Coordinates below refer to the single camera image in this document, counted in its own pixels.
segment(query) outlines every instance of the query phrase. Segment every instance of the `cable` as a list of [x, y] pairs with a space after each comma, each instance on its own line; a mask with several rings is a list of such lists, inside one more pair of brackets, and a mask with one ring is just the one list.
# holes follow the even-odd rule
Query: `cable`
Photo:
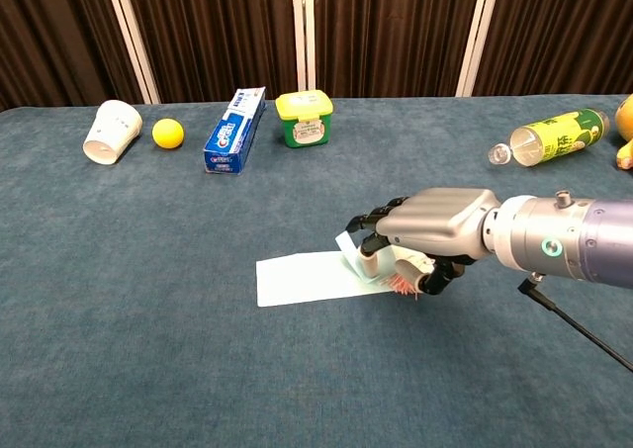
[[536, 285], [538, 285], [543, 280], [543, 275], [533, 274], [529, 278], [523, 280], [523, 282], [518, 286], [519, 292], [523, 295], [526, 295], [534, 302], [538, 303], [546, 310], [550, 312], [554, 312], [560, 318], [563, 319], [566, 323], [568, 323], [573, 329], [578, 331], [584, 337], [586, 337], [593, 344], [598, 346], [604, 352], [606, 352], [609, 356], [627, 368], [630, 372], [633, 372], [633, 364], [631, 364], [626, 358], [618, 354], [611, 346], [606, 344], [604, 341], [599, 339], [597, 336], [592, 334], [578, 322], [576, 322], [571, 316], [560, 310], [554, 302], [552, 302], [549, 298], [543, 295], [536, 289]]

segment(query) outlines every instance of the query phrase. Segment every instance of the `plastic bottle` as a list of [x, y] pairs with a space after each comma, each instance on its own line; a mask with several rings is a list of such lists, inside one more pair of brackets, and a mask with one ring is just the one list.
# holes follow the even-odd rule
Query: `plastic bottle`
[[596, 143], [609, 131], [608, 116], [596, 109], [579, 109], [516, 129], [509, 144], [498, 143], [488, 152], [492, 164], [514, 159], [534, 166]]

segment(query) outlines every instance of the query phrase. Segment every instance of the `sheet of paper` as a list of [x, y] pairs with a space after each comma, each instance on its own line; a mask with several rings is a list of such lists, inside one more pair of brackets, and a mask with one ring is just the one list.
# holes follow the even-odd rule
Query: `sheet of paper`
[[297, 253], [256, 263], [257, 305], [273, 307], [296, 303], [358, 297], [391, 292], [380, 282], [358, 278], [342, 252]]

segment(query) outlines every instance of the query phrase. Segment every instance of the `container label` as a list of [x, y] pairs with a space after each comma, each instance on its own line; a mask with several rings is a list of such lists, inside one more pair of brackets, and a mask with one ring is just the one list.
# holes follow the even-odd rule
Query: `container label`
[[319, 141], [325, 136], [325, 125], [321, 120], [298, 122], [293, 128], [293, 137], [299, 144]]
[[604, 123], [591, 109], [581, 109], [527, 126], [543, 143], [543, 159], [578, 151], [594, 144], [604, 135]]

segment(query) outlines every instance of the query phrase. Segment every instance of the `yellow ball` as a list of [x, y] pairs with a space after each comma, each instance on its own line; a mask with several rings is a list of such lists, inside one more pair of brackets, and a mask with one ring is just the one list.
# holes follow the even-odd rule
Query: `yellow ball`
[[176, 148], [185, 139], [185, 129], [173, 119], [161, 119], [151, 129], [151, 136], [161, 148]]

